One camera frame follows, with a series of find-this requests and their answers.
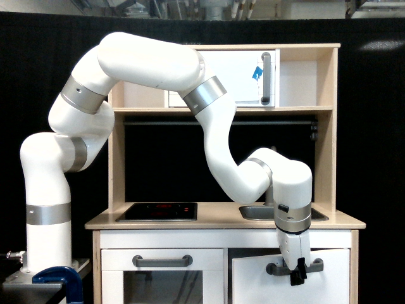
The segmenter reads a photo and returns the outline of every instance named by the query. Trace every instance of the kitchen oven door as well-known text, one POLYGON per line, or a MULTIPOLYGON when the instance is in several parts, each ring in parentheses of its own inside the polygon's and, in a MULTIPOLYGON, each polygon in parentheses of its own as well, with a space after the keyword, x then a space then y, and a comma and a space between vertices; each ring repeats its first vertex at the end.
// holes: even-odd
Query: kitchen oven door
POLYGON ((103 304, 224 304, 222 249, 102 250, 103 304))

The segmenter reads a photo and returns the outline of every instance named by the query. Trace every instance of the microwave handle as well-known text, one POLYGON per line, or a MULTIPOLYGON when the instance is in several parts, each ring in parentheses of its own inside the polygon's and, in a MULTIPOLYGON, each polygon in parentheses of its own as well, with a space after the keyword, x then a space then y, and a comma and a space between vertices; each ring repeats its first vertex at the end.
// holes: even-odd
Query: microwave handle
POLYGON ((136 267, 187 267, 192 264, 192 257, 185 255, 183 258, 143 259, 136 255, 132 263, 136 267))
POLYGON ((263 97, 261 104, 266 106, 270 103, 270 85, 271 85, 271 55, 269 52, 264 52, 261 55, 263 60, 263 97))

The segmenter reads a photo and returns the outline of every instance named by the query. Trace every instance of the black cooktop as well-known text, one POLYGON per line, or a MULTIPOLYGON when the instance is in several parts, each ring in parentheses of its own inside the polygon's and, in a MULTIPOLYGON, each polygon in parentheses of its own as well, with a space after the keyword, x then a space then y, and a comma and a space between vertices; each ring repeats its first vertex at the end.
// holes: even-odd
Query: black cooktop
POLYGON ((135 203, 117 222, 197 220, 197 203, 135 203))

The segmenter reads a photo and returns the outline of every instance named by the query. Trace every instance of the microwave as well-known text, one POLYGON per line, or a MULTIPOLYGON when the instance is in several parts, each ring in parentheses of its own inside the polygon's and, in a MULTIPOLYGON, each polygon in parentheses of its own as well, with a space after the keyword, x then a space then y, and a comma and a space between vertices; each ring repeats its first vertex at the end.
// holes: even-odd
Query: microwave
MULTIPOLYGON (((280 100, 280 50, 200 51, 240 107, 276 107, 280 100)), ((165 107, 187 105, 177 92, 165 91, 165 107)))

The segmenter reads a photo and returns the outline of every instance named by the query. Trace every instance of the open cabinet door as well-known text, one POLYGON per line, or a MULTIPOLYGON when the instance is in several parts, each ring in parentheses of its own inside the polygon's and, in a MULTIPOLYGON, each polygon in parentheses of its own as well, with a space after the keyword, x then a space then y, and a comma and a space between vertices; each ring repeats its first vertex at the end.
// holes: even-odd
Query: open cabinet door
POLYGON ((290 285, 290 276, 276 277, 266 266, 282 265, 281 255, 232 260, 233 304, 349 304, 349 249, 311 252, 323 260, 323 271, 308 273, 305 283, 290 285))

